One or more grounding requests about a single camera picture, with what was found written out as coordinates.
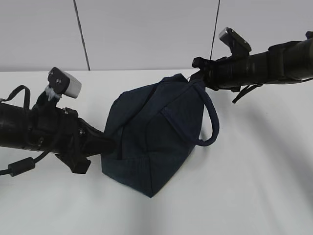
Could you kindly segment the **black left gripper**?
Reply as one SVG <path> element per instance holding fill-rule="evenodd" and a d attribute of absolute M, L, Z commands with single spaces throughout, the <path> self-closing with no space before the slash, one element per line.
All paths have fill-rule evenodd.
<path fill-rule="evenodd" d="M 32 129 L 30 129 L 30 94 L 26 95 L 26 143 L 31 146 L 39 147 L 42 142 L 43 137 L 40 137 L 36 142 L 31 142 L 30 137 L 32 136 Z M 61 138 L 65 136 L 65 127 L 66 121 L 68 118 L 74 118 L 77 114 L 75 111 L 70 111 L 68 109 L 61 110 L 58 113 L 58 124 L 57 129 L 54 131 L 52 135 L 51 142 L 48 144 L 48 147 L 44 149 L 43 153 L 39 155 L 37 158 L 33 159 L 31 157 L 26 159 L 26 170 L 32 170 L 35 168 L 36 163 L 41 161 L 48 153 L 52 152 L 52 150 L 57 147 L 57 144 L 61 142 L 65 144 L 65 141 L 62 141 Z M 71 121 L 72 124 L 70 128 L 70 134 L 73 137 L 71 149 L 75 154 L 78 154 L 78 150 L 80 150 L 80 154 L 82 157 L 90 157 L 98 154 L 110 154 L 116 149 L 116 143 L 114 140 L 107 138 L 103 132 L 92 127 L 82 118 L 78 118 L 78 128 L 75 126 L 76 122 Z M 70 169 L 72 173 L 75 174 L 85 174 L 89 168 L 89 160 L 83 159 L 79 161 L 75 161 L 70 158 L 66 158 L 70 156 L 68 150 L 65 150 L 64 147 L 61 147 L 57 151 L 57 157 L 65 163 Z"/>

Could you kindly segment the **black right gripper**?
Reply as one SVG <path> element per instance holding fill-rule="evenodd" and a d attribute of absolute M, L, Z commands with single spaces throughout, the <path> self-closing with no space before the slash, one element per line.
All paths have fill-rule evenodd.
<path fill-rule="evenodd" d="M 207 88 L 214 91 L 239 91 L 241 87 L 249 85 L 244 81 L 247 59 L 248 56 L 222 57 L 218 60 L 196 57 L 192 67 L 199 71 L 192 74 L 192 81 L 201 80 Z"/>

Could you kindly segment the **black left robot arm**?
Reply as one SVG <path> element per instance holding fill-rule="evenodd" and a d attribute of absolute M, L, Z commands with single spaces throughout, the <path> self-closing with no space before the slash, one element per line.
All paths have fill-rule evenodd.
<path fill-rule="evenodd" d="M 72 173 L 85 174 L 91 164 L 89 157 L 110 154 L 116 148 L 112 139 L 80 118 L 76 110 L 60 109 L 52 101 L 31 110 L 2 102 L 0 145 L 40 153 L 35 158 L 26 157 L 1 170 L 1 175 L 12 177 L 33 170 L 49 153 L 69 167 Z"/>

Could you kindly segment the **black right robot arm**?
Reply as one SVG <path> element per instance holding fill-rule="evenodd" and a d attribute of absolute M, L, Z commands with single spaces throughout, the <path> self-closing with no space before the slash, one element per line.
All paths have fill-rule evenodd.
<path fill-rule="evenodd" d="M 194 58 L 199 71 L 191 80 L 201 80 L 214 90 L 239 92 L 241 87 L 268 84 L 296 84 L 313 78 L 313 40 L 290 41 L 274 45 L 266 52 L 216 61 Z"/>

